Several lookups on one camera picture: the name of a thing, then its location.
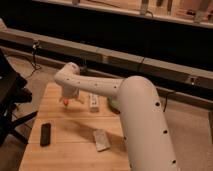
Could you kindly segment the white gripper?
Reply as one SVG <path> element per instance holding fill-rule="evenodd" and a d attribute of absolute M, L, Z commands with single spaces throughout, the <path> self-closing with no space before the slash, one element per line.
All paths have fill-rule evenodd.
<path fill-rule="evenodd" d="M 64 99 L 77 99 L 79 96 L 79 89 L 72 86 L 61 87 L 61 100 Z"/>

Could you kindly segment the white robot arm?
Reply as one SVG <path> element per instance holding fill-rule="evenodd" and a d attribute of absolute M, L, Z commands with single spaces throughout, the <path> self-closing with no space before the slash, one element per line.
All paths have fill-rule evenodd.
<path fill-rule="evenodd" d="M 76 98 L 83 90 L 117 100 L 131 171 L 180 171 L 160 98 L 150 80 L 82 76 L 72 62 L 54 80 L 62 88 L 62 98 Z"/>

